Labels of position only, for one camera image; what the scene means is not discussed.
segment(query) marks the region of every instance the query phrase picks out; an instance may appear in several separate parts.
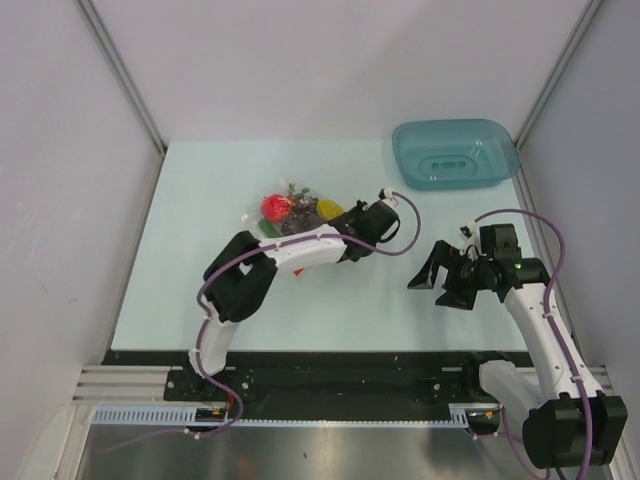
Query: white wall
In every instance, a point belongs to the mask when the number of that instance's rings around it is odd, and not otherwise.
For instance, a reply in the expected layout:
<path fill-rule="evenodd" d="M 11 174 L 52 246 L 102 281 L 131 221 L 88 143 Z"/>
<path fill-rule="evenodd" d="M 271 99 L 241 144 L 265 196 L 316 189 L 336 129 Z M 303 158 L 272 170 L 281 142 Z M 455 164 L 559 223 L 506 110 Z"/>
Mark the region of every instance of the white wall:
<path fill-rule="evenodd" d="M 3 2 L 0 478 L 100 359 L 160 160 L 70 0 Z"/>
<path fill-rule="evenodd" d="M 518 133 L 586 0 L 96 0 L 164 140 Z"/>
<path fill-rule="evenodd" d="M 567 240 L 561 277 L 589 363 L 606 364 L 640 446 L 640 2 L 605 2 L 524 146 L 536 206 Z"/>

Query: reflective metal surface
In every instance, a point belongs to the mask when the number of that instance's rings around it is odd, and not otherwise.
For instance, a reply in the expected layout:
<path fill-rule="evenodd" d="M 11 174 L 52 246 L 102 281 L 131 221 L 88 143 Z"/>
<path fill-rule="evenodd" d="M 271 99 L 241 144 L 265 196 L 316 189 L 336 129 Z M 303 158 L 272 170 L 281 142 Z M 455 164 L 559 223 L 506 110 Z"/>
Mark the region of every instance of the reflective metal surface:
<path fill-rule="evenodd" d="M 94 425 L 79 479 L 526 479 L 504 439 L 463 430 L 238 427 L 194 440 L 171 433 L 111 453 L 99 449 L 153 432 Z M 574 471 L 567 471 L 574 478 Z M 609 478 L 592 469 L 589 480 Z"/>

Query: clear plastic bag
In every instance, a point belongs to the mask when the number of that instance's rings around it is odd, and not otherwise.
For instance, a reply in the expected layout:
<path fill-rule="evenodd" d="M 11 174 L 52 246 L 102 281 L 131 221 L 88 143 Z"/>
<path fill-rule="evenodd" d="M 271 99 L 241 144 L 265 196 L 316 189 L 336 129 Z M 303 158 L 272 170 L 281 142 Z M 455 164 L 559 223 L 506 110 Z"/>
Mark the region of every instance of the clear plastic bag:
<path fill-rule="evenodd" d="M 242 216 L 256 238 L 279 238 L 314 230 L 344 209 L 306 185 L 283 179 Z"/>

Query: white table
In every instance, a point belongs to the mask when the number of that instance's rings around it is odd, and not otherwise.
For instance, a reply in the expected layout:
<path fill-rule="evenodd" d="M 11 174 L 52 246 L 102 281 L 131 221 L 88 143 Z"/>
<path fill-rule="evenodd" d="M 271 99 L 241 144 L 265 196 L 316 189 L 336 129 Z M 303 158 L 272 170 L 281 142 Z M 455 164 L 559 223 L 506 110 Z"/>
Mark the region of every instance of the white table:
<path fill-rule="evenodd" d="M 280 274 L 258 312 L 244 321 L 233 350 L 434 351 L 525 350 L 516 324 L 495 294 L 478 295 L 472 312 L 435 306 L 442 290 L 409 291 L 433 243 L 459 240 L 458 228 L 496 208 L 517 207 L 514 186 L 416 192 L 404 185 L 388 141 L 172 143 L 144 230 L 116 326 L 113 350 L 186 350 L 195 344 L 202 311 L 195 302 L 202 273 L 241 216 L 288 177 L 350 208 L 376 200 L 382 187 L 409 195 L 423 232 L 408 254 L 372 255 L 357 263 Z M 386 245 L 400 249 L 414 234 L 411 210 Z M 524 221 L 514 223 L 525 256 L 532 255 Z"/>

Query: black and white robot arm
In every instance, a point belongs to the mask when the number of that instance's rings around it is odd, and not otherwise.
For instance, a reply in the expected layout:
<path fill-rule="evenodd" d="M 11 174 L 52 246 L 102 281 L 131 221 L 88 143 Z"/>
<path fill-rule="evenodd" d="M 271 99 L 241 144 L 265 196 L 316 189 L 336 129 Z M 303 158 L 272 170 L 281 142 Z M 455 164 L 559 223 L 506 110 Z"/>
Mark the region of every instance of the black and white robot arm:
<path fill-rule="evenodd" d="M 480 386 L 517 420 L 531 462 L 538 468 L 581 464 L 586 418 L 576 383 L 579 378 L 591 407 L 590 464 L 610 463 L 627 410 L 620 397 L 603 393 L 585 366 L 558 311 L 553 291 L 549 307 L 554 327 L 548 321 L 543 298 L 550 278 L 543 263 L 537 258 L 522 258 L 511 224 L 481 227 L 479 235 L 466 228 L 462 231 L 467 239 L 465 247 L 457 249 L 443 240 L 436 242 L 408 287 L 433 288 L 439 267 L 444 267 L 445 293 L 436 305 L 472 310 L 478 291 L 495 292 L 524 337 L 539 385 L 529 382 L 512 363 L 499 360 L 481 365 Z M 579 370 L 577 377 L 570 362 Z"/>
<path fill-rule="evenodd" d="M 371 247 L 395 236 L 400 219 L 394 193 L 385 189 L 378 197 L 370 205 L 358 201 L 348 212 L 309 232 L 258 240 L 243 231 L 233 237 L 204 273 L 206 283 L 199 293 L 199 302 L 205 302 L 202 305 L 210 312 L 209 328 L 199 339 L 205 372 L 214 375 L 224 368 L 238 325 L 260 308 L 276 273 L 323 263 L 356 262 L 371 255 Z M 247 258 L 237 262 L 242 256 Z M 234 261 L 237 263 L 228 268 Z M 215 281 L 208 282 L 216 272 Z M 189 352 L 189 359 L 200 372 L 196 350 Z"/>

